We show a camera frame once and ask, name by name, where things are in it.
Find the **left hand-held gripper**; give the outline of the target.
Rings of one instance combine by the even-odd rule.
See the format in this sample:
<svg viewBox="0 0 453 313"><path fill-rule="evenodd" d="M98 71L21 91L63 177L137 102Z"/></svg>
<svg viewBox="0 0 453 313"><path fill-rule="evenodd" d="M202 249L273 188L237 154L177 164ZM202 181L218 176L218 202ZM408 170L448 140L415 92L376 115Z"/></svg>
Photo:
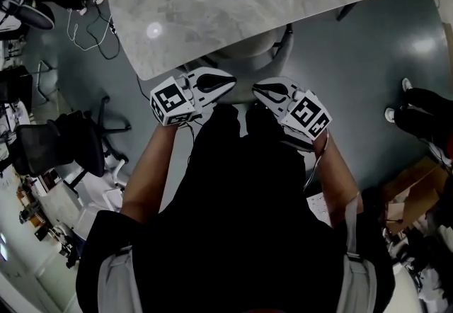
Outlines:
<svg viewBox="0 0 453 313"><path fill-rule="evenodd" d="M228 93L236 78L215 68L197 68L170 76L150 93L150 105L163 126L182 125L202 115L205 106Z"/></svg>

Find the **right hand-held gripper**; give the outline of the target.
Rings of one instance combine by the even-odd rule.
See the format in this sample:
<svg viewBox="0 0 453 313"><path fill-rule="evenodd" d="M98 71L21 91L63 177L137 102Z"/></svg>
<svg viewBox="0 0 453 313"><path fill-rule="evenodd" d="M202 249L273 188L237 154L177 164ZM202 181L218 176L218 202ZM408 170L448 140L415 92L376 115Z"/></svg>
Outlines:
<svg viewBox="0 0 453 313"><path fill-rule="evenodd" d="M302 152L312 152L313 141L321 136L331 116L318 97L310 90L300 90L293 80L272 77L255 83L254 96L268 108L286 134L283 142ZM292 98L275 92L294 92Z"/></svg>

